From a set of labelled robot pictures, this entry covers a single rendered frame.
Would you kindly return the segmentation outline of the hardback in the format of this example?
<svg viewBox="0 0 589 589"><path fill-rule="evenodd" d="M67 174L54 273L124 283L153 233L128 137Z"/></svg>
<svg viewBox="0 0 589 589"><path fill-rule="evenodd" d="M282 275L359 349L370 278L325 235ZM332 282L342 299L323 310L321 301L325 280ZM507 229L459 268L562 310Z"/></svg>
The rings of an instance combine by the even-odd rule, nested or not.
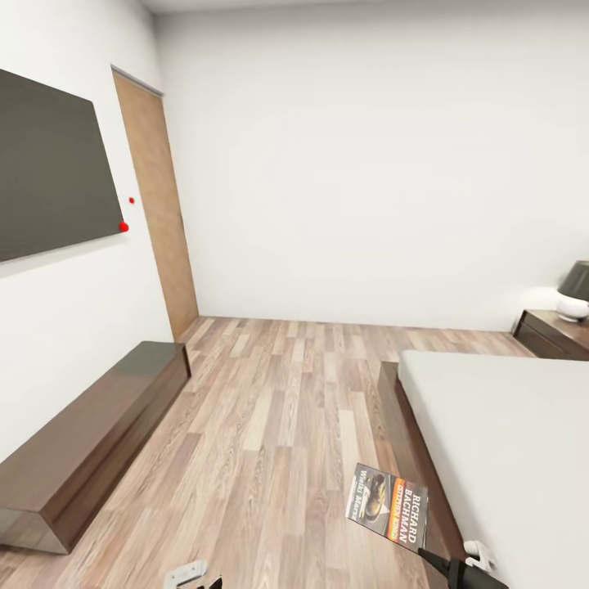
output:
<svg viewBox="0 0 589 589"><path fill-rule="evenodd" d="M356 465L345 511L359 523L409 551L425 549L429 489L368 465Z"/></svg>

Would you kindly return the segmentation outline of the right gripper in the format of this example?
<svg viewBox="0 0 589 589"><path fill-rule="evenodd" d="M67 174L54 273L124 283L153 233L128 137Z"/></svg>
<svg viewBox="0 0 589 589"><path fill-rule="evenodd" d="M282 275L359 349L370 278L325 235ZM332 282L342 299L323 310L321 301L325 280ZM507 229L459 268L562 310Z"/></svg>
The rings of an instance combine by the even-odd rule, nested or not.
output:
<svg viewBox="0 0 589 589"><path fill-rule="evenodd" d="M447 560L421 547L418 547L418 555L447 578L449 589L509 589L503 582L454 555Z"/></svg>

